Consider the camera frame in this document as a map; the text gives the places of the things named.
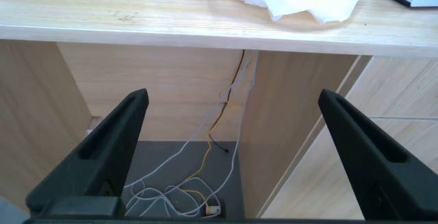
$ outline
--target wooden panel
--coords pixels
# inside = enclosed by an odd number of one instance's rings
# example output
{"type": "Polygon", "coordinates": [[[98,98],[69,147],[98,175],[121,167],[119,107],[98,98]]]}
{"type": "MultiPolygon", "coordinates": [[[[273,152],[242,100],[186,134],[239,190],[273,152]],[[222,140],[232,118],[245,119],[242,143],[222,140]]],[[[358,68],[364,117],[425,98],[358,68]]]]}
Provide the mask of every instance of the wooden panel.
{"type": "Polygon", "coordinates": [[[91,114],[54,42],[0,40],[0,93],[0,195],[25,209],[91,114]]]}
{"type": "Polygon", "coordinates": [[[438,117],[438,60],[374,58],[349,100],[366,115],[438,117]]]}
{"type": "MultiPolygon", "coordinates": [[[[231,83],[242,57],[242,50],[231,49],[58,45],[93,116],[107,116],[131,91],[148,90],[140,140],[187,140],[231,83]]],[[[231,91],[232,102],[242,104],[253,67],[248,66],[242,83],[231,91]]],[[[214,132],[216,140],[237,140],[241,111],[227,109],[214,132]]],[[[205,140],[219,112],[209,117],[195,140],[205,140]]]]}
{"type": "Polygon", "coordinates": [[[324,25],[308,12],[272,22],[267,9],[240,0],[0,0],[0,8],[8,39],[438,55],[438,10],[392,0],[359,0],[347,21],[324,25]]]}
{"type": "Polygon", "coordinates": [[[262,51],[242,127],[240,172],[257,216],[317,122],[323,88],[337,90],[356,56],[262,51]]]}
{"type": "MultiPolygon", "coordinates": [[[[341,84],[337,88],[336,92],[342,96],[346,96],[346,94],[350,91],[352,85],[356,82],[357,78],[360,76],[364,68],[367,66],[370,59],[371,56],[364,56],[364,55],[358,56],[355,62],[353,63],[353,65],[350,67],[350,70],[347,72],[344,80],[342,80],[341,84]]],[[[290,174],[295,169],[296,165],[301,161],[302,157],[306,154],[307,150],[312,145],[312,143],[319,135],[319,133],[321,132],[324,126],[325,126],[324,119],[322,118],[322,115],[320,115],[315,125],[312,127],[309,134],[307,135],[304,143],[301,145],[300,149],[297,151],[296,155],[290,162],[288,168],[281,176],[280,180],[277,182],[274,190],[270,193],[270,196],[264,203],[263,207],[260,209],[257,218],[263,216],[263,213],[266,211],[268,206],[271,204],[272,200],[279,193],[281,187],[286,182],[286,180],[289,179],[290,174]]]]}
{"type": "MultiPolygon", "coordinates": [[[[438,121],[374,119],[374,122],[438,172],[438,121]]],[[[263,218],[363,219],[326,127],[263,218]]]]}

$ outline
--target gray floor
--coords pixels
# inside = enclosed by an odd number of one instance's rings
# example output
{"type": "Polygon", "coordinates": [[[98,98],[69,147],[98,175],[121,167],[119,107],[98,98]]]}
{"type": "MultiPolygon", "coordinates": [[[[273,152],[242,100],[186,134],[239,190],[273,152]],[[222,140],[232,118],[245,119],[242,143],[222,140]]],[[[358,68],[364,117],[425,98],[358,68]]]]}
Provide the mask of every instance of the gray floor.
{"type": "MultiPolygon", "coordinates": [[[[235,148],[235,142],[221,142],[223,147],[229,150],[225,153],[223,150],[212,145],[213,149],[208,155],[204,169],[198,174],[213,190],[216,190],[223,183],[231,168],[231,158],[235,148]]],[[[127,184],[136,179],[150,173],[157,168],[164,160],[176,153],[183,142],[139,142],[136,147],[136,152],[131,163],[131,168],[127,176],[127,184]]],[[[164,167],[158,170],[154,175],[146,178],[144,181],[146,187],[153,187],[160,191],[166,189],[168,185],[175,185],[182,182],[186,177],[196,172],[201,165],[203,156],[208,149],[206,142],[190,142],[181,154],[169,161],[164,167]]],[[[242,200],[242,185],[240,181],[240,171],[238,158],[236,156],[234,170],[222,190],[217,194],[218,198],[224,201],[227,219],[243,219],[244,206],[242,200]]],[[[142,188],[139,183],[134,189],[142,188]]],[[[186,190],[198,190],[206,197],[210,194],[209,190],[200,182],[188,182],[183,186],[186,190]]],[[[149,192],[144,197],[153,197],[156,193],[149,192]]],[[[191,194],[200,204],[201,196],[191,194]]],[[[131,198],[130,188],[123,191],[122,200],[125,204],[131,198]]],[[[188,211],[196,206],[190,198],[175,191],[169,194],[170,200],[175,203],[176,209],[179,211],[188,211]]],[[[128,213],[128,216],[139,216],[152,201],[140,201],[128,213]]],[[[167,217],[164,209],[163,200],[157,201],[155,205],[144,215],[145,217],[167,217]]]]}
{"type": "Polygon", "coordinates": [[[28,213],[0,197],[0,223],[21,224],[28,218],[28,213]]]}

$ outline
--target yellow cable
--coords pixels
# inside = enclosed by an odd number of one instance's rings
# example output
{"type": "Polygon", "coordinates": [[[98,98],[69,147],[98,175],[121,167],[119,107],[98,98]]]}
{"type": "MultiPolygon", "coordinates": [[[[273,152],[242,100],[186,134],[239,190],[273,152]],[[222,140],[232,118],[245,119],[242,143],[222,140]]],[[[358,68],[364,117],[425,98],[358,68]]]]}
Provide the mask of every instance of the yellow cable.
{"type": "Polygon", "coordinates": [[[203,195],[202,193],[200,193],[200,192],[197,191],[197,190],[183,190],[183,189],[181,189],[181,188],[180,188],[179,190],[182,190],[183,192],[194,192],[194,193],[198,193],[198,194],[203,198],[203,201],[205,202],[205,207],[207,208],[208,212],[210,212],[210,207],[208,206],[208,203],[206,202],[205,197],[204,197],[204,195],[203,195]]]}
{"type": "MultiPolygon", "coordinates": [[[[224,92],[224,90],[222,90],[221,92],[219,92],[219,97],[222,97],[222,94],[223,94],[223,92],[224,92]]],[[[232,108],[236,108],[236,107],[242,107],[242,105],[240,105],[240,104],[237,104],[237,103],[231,103],[231,102],[229,102],[229,101],[225,101],[226,103],[228,103],[228,105],[230,105],[232,108]]],[[[219,121],[223,118],[225,116],[225,113],[222,113],[222,116],[220,116],[219,117],[219,119],[216,121],[216,124],[214,124],[214,126],[208,131],[208,135],[210,135],[210,133],[212,133],[214,130],[215,130],[215,128],[216,128],[216,126],[219,124],[219,121]]],[[[204,155],[204,158],[203,158],[203,163],[201,164],[201,167],[195,172],[195,173],[193,173],[191,176],[189,176],[189,177],[187,177],[184,181],[186,182],[186,181],[188,181],[189,179],[191,179],[191,178],[193,178],[195,175],[197,175],[199,172],[201,172],[202,170],[203,170],[203,168],[204,168],[204,164],[205,164],[205,159],[207,158],[207,155],[210,153],[210,151],[211,151],[211,141],[210,141],[210,139],[207,137],[207,142],[208,142],[208,150],[205,152],[205,155],[204,155]]],[[[197,191],[197,190],[182,190],[182,191],[185,191],[185,192],[195,192],[195,193],[197,193],[197,194],[199,194],[202,198],[203,198],[203,201],[205,201],[205,197],[204,197],[204,195],[202,194],[202,193],[200,193],[199,191],[197,191]]],[[[207,208],[207,210],[208,210],[208,212],[209,212],[209,206],[208,206],[208,204],[207,204],[207,202],[205,201],[205,205],[206,205],[206,208],[207,208]]]]}

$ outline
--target desk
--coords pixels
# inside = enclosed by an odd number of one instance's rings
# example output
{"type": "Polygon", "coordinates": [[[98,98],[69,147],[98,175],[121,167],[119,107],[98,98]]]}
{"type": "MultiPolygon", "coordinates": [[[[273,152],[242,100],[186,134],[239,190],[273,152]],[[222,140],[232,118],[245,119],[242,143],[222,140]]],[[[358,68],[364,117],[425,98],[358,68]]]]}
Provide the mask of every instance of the desk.
{"type": "MultiPolygon", "coordinates": [[[[262,216],[324,127],[322,88],[347,95],[373,55],[438,54],[438,11],[392,0],[360,0],[349,20],[326,25],[306,12],[273,23],[239,0],[0,0],[0,8],[0,173],[8,175],[0,193],[21,207],[92,116],[132,90],[146,87],[151,98],[141,140],[188,139],[247,49],[260,54],[240,170],[246,215],[262,216]]],[[[243,102],[251,77],[232,102],[243,102]]],[[[237,139],[241,110],[227,108],[217,140],[237,139]]]]}

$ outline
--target desk top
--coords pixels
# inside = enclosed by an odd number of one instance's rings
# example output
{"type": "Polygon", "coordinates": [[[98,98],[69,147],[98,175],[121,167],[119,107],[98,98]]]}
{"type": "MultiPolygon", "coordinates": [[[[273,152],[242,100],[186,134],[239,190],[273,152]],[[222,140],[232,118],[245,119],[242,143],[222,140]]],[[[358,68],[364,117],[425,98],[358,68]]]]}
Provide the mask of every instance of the desk top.
{"type": "Polygon", "coordinates": [[[438,9],[360,0],[320,25],[308,12],[272,22],[240,0],[0,0],[0,38],[437,57],[438,9]]]}

